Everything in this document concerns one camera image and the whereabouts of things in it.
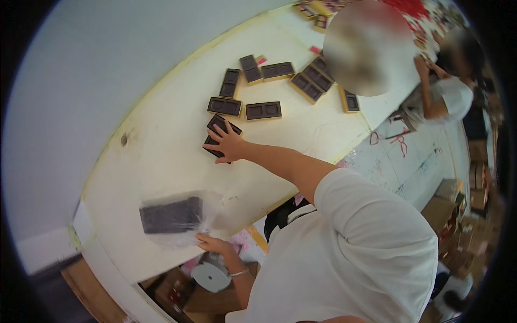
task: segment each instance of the bracelet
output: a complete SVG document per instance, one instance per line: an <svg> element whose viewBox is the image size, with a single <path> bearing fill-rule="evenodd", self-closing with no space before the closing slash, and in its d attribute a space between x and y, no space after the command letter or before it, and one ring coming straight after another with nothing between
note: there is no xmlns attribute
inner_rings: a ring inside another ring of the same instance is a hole
<svg viewBox="0 0 517 323"><path fill-rule="evenodd" d="M245 270L241 271L241 272L238 272L236 274L229 274L230 277L237 277L237 276L240 276L240 275L244 275L245 273L248 273L250 272L250 269L249 268L246 268Z"/></svg>

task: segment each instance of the wall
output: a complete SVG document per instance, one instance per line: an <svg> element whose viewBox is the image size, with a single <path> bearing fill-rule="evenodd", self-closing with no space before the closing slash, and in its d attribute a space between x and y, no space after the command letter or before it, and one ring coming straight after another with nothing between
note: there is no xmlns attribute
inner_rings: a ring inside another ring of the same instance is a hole
<svg viewBox="0 0 517 323"><path fill-rule="evenodd" d="M49 234L70 223L105 142L139 98L197 48L287 3L57 4L21 64L2 142L2 185L13 237L18 248L42 253L36 264L26 257L26 269L37 270L63 256L44 248Z"/></svg>

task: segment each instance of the pink sticker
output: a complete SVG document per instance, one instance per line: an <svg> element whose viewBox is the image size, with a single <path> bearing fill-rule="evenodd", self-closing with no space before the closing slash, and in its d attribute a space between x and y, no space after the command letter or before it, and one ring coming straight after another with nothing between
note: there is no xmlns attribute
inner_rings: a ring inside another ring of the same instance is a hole
<svg viewBox="0 0 517 323"><path fill-rule="evenodd" d="M298 204L301 203L303 200L303 195L301 193L298 193L294 196L294 205L298 206Z"/></svg>

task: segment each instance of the tape roll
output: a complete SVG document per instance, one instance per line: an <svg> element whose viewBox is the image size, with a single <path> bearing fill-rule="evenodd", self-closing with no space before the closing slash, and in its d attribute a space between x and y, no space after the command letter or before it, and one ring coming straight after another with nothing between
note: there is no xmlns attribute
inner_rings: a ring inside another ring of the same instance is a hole
<svg viewBox="0 0 517 323"><path fill-rule="evenodd" d="M191 275L201 287L212 293L227 288L232 281L218 257L211 254L203 256L201 263L192 269Z"/></svg>

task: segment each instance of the plastic bag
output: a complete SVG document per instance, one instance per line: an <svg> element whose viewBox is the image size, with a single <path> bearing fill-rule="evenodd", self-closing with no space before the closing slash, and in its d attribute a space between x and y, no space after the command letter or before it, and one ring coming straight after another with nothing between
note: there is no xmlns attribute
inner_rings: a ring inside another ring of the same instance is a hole
<svg viewBox="0 0 517 323"><path fill-rule="evenodd" d="M148 201L140 208L146 236L167 249L197 245L195 235L209 233L221 211L221 196L208 191L188 192Z"/></svg>

